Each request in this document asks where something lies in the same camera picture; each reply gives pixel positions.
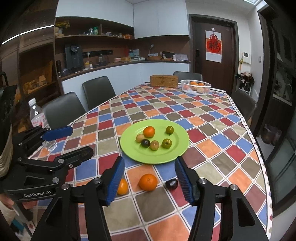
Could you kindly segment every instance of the tangerine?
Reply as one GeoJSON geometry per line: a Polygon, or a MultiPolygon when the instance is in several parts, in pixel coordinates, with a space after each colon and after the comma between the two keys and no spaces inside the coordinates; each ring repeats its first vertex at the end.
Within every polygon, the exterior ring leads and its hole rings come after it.
{"type": "Polygon", "coordinates": [[[118,189],[117,189],[117,193],[119,195],[124,195],[128,192],[128,183],[126,180],[124,180],[123,178],[120,180],[118,189]]]}
{"type": "Polygon", "coordinates": [[[144,191],[153,191],[157,186],[157,178],[153,174],[145,174],[139,180],[139,186],[144,191]]]}
{"type": "Polygon", "coordinates": [[[144,130],[143,130],[143,134],[146,138],[151,138],[154,137],[155,135],[155,129],[153,126],[147,126],[144,130]]]}

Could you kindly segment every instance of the dining table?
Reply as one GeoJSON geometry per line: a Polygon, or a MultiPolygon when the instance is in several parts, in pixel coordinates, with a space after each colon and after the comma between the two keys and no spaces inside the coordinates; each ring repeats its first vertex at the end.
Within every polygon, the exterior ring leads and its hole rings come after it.
{"type": "MultiPolygon", "coordinates": [[[[176,178],[174,161],[143,164],[129,158],[120,147],[122,133],[134,123],[164,119],[182,126],[189,145],[182,155],[189,168],[214,185],[236,184],[258,216],[267,237],[272,226],[270,186],[257,143],[232,98],[223,90],[211,88],[208,95],[193,95],[177,88],[152,87],[144,83],[90,110],[70,124],[73,134],[57,140],[52,152],[42,148],[33,159],[53,161],[55,157],[90,146],[93,157],[70,169],[66,182],[85,185],[111,168],[118,156],[125,161],[123,178],[127,194],[117,195],[104,214],[113,241],[186,241],[197,207],[185,200],[180,185],[168,190],[165,182],[176,178]],[[157,178],[154,191],[143,191],[139,179],[144,174],[157,178]]],[[[38,223],[50,199],[38,201],[34,222],[38,223]]],[[[84,204],[79,204],[81,240],[87,229],[84,204]]],[[[221,204],[215,206],[212,241],[218,241],[221,204]]]]}

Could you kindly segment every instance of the trash bin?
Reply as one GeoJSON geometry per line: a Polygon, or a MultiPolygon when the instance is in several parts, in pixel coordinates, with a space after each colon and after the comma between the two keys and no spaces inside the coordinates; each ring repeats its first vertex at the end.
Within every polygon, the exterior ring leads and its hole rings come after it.
{"type": "Polygon", "coordinates": [[[279,138],[281,137],[281,130],[276,130],[276,133],[274,134],[274,139],[271,141],[272,145],[276,145],[277,142],[279,141],[279,138]]]}
{"type": "Polygon", "coordinates": [[[276,133],[275,127],[269,124],[265,124],[261,134],[262,141],[266,144],[270,144],[274,140],[275,133],[276,133]]]}

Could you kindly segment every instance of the person's hand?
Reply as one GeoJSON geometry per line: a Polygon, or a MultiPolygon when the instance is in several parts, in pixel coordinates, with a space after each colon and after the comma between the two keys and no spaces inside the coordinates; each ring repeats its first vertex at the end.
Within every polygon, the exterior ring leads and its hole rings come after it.
{"type": "MultiPolygon", "coordinates": [[[[6,194],[2,193],[0,194],[0,201],[9,209],[12,209],[12,205],[14,204],[14,201],[12,201],[6,194]]],[[[34,206],[36,206],[37,201],[31,201],[31,202],[23,202],[22,205],[25,209],[30,209],[34,206]]]]}

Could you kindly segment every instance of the kitchen counter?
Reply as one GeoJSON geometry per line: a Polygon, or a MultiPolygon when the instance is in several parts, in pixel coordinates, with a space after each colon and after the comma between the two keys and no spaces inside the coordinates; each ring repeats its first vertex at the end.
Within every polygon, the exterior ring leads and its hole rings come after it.
{"type": "Polygon", "coordinates": [[[292,106],[292,103],[289,102],[288,100],[284,99],[283,97],[280,97],[280,96],[278,96],[276,94],[273,94],[273,97],[280,100],[280,101],[282,101],[282,102],[284,102],[284,103],[286,103],[286,104],[288,104],[289,106],[292,106]]]}
{"type": "Polygon", "coordinates": [[[88,110],[82,84],[101,76],[107,76],[116,95],[145,82],[150,82],[154,74],[173,75],[175,71],[189,72],[189,61],[138,61],[127,63],[112,63],[86,71],[81,71],[64,77],[63,92],[75,92],[85,110],[88,110]]]}
{"type": "Polygon", "coordinates": [[[84,70],[84,71],[80,71],[80,72],[76,72],[73,74],[69,74],[67,76],[61,77],[60,80],[64,81],[70,78],[73,78],[74,76],[79,76],[85,73],[90,73],[99,69],[106,69],[106,68],[111,68],[111,67],[115,67],[115,66],[122,66],[122,65],[129,65],[129,64],[140,64],[140,63],[182,63],[182,64],[190,64],[190,61],[172,61],[172,60],[148,60],[148,61],[137,61],[137,62],[112,62],[109,63],[108,65],[105,66],[100,66],[100,67],[96,67],[93,69],[88,69],[88,70],[84,70]]]}

